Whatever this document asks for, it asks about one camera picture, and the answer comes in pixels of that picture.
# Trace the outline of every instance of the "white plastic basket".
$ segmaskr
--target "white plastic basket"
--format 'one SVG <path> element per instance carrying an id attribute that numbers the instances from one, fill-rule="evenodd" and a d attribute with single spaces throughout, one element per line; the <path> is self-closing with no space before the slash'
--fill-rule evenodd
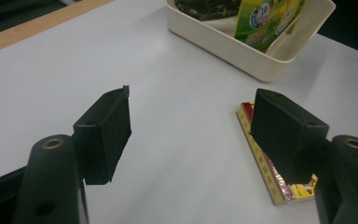
<path id="1" fill-rule="evenodd" d="M 220 21 L 198 21 L 179 11 L 173 0 L 167 0 L 168 28 L 194 44 L 262 81 L 279 79 L 297 54 L 318 32 L 336 5 L 331 0 L 308 0 L 296 18 L 290 34 L 282 34 L 262 53 L 233 36 L 236 18 Z"/>

